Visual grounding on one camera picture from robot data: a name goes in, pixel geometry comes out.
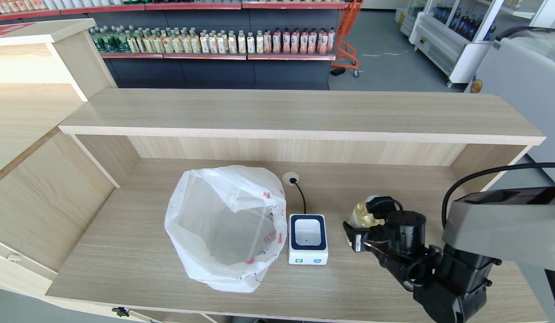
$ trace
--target small black object on floor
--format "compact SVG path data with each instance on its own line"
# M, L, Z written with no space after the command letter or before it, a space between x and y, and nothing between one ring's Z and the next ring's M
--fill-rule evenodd
M329 72L329 74L333 76L341 75L343 73L345 73L345 67L338 67L338 68L335 68L334 70L331 70L331 72Z

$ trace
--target orange cart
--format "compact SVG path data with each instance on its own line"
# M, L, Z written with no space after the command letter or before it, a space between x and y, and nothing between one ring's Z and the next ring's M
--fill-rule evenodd
M349 45L343 37L349 34L353 22L361 10L363 5L363 0L351 0L345 3L345 9L343 9L343 16L341 18L341 24L339 24L339 29L337 32L337 56L336 59L351 59L351 65L335 63L331 65L335 67L345 67L354 68L353 76L359 77L359 59L357 58L357 49Z

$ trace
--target chest freezer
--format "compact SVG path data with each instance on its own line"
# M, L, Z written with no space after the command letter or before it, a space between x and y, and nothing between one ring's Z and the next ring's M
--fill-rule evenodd
M501 33L465 92L498 94L546 135L529 156L555 162L555 29L515 27ZM555 182L555 169L544 171Z

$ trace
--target plastic bag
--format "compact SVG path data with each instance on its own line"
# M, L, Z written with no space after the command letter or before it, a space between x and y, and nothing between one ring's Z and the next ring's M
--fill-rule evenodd
M253 292L286 241L282 183L265 168L184 172L165 229L188 277L225 292Z

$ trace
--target red shelf edge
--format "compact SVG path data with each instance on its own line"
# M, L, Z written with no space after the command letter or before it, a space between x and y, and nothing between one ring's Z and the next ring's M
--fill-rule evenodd
M102 58L164 58L160 53L100 53Z
M222 59L245 61L247 56L244 55L224 55L224 54L163 54L165 59Z
M247 59L251 61L335 61L335 54L248 54Z
M189 4L145 4L146 10L239 10L242 8L241 3L200 3L194 2Z
M29 10L26 12L0 14L0 20L60 16L60 14L61 14L60 10Z
M242 2L242 8L247 9L343 9L345 2L267 2L267 1L251 1Z
M61 10L61 15L93 12L136 12L144 11L145 9L144 4L116 4L114 6L63 9Z

